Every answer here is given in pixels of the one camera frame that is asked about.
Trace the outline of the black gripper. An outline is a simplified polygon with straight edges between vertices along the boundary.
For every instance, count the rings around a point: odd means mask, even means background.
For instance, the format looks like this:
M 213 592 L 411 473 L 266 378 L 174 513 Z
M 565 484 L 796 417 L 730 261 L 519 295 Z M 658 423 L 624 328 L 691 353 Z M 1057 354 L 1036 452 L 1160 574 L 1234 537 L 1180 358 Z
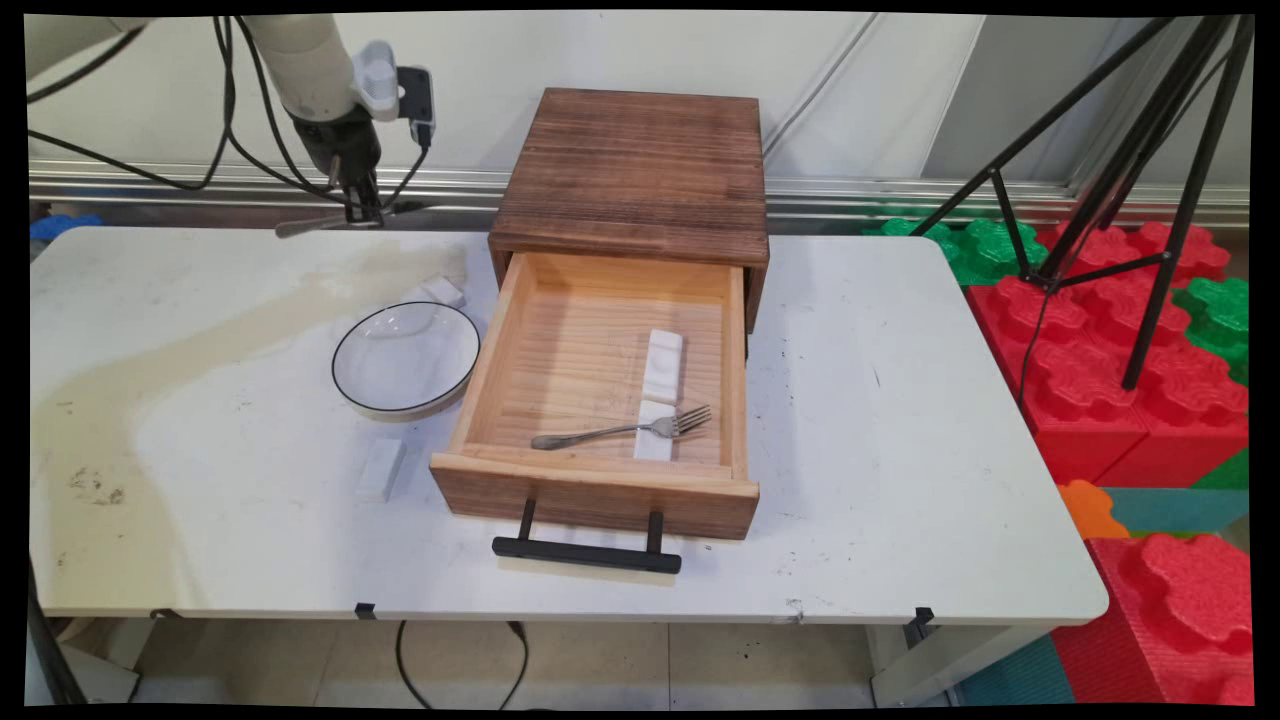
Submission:
M 292 123 L 316 169 L 346 193 L 346 223 L 384 227 L 376 173 L 381 145 L 370 113 L 357 104 L 335 119 L 292 117 Z

